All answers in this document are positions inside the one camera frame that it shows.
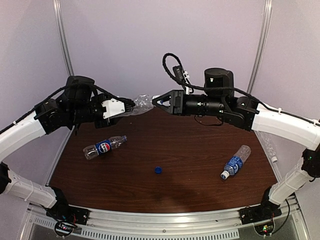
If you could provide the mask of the clear unlabeled plastic bottle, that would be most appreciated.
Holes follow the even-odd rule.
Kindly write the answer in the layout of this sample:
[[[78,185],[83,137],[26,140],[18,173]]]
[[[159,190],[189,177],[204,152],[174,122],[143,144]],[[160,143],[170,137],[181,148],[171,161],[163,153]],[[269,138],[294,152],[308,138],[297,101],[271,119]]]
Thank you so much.
[[[135,106],[132,111],[122,113],[122,117],[142,115],[154,108],[152,104],[153,95],[141,94],[133,99]]]

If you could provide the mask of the Pepsi label plastic bottle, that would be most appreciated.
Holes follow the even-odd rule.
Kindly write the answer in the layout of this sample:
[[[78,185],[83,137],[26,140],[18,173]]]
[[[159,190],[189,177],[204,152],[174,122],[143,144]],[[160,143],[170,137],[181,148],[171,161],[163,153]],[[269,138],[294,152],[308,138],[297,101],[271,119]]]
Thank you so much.
[[[87,146],[83,149],[84,156],[87,160],[92,160],[112,150],[118,149],[127,142],[127,136],[113,136],[101,142]]]

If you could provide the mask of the blue bottle cap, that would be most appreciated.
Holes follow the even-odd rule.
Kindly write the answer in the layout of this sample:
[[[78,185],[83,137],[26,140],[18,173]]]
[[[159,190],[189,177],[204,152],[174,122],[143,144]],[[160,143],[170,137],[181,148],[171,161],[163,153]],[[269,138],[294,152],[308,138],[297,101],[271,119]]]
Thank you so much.
[[[159,175],[159,174],[161,174],[161,173],[163,172],[163,169],[162,169],[160,166],[156,166],[156,167],[154,168],[154,172],[155,172],[157,175]]]

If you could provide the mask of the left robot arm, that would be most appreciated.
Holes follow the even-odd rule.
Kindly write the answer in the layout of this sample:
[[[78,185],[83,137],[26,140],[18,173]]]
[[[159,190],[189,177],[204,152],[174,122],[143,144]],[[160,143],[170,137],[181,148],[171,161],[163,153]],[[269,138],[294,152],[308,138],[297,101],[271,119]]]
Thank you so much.
[[[112,117],[131,112],[135,105],[133,100],[115,96],[95,85],[89,77],[69,76],[65,86],[0,131],[0,159],[4,160],[29,142],[61,127],[72,130],[83,123],[94,123],[96,128],[113,125]],[[3,162],[0,164],[0,192],[46,209],[69,206],[60,189],[21,177]]]

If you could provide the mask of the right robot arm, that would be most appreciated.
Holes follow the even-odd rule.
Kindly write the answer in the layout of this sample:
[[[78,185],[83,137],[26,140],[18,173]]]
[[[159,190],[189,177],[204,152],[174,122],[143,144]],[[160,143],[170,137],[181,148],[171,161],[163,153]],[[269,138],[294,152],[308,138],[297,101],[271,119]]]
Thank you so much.
[[[171,115],[213,116],[246,131],[264,132],[305,146],[301,159],[278,183],[267,188],[260,204],[262,213],[271,214],[287,197],[305,183],[320,176],[320,123],[280,108],[271,107],[243,93],[235,97],[234,76],[230,70],[204,71],[204,94],[171,90],[154,97],[152,104]]]

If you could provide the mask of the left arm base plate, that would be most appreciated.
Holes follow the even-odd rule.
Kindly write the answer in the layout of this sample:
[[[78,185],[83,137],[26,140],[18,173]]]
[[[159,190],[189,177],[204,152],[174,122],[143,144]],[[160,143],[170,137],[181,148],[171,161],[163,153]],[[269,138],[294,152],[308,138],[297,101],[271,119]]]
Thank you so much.
[[[86,208],[58,204],[52,208],[44,208],[46,215],[61,222],[86,225],[90,211]]]

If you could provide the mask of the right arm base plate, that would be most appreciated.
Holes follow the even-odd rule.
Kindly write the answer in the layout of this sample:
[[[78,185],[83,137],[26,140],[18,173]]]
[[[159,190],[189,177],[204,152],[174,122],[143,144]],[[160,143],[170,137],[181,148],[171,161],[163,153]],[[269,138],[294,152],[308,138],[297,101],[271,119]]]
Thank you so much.
[[[262,205],[244,207],[238,212],[242,225],[271,220],[274,217],[282,215],[279,207],[272,209],[269,206],[264,207]]]

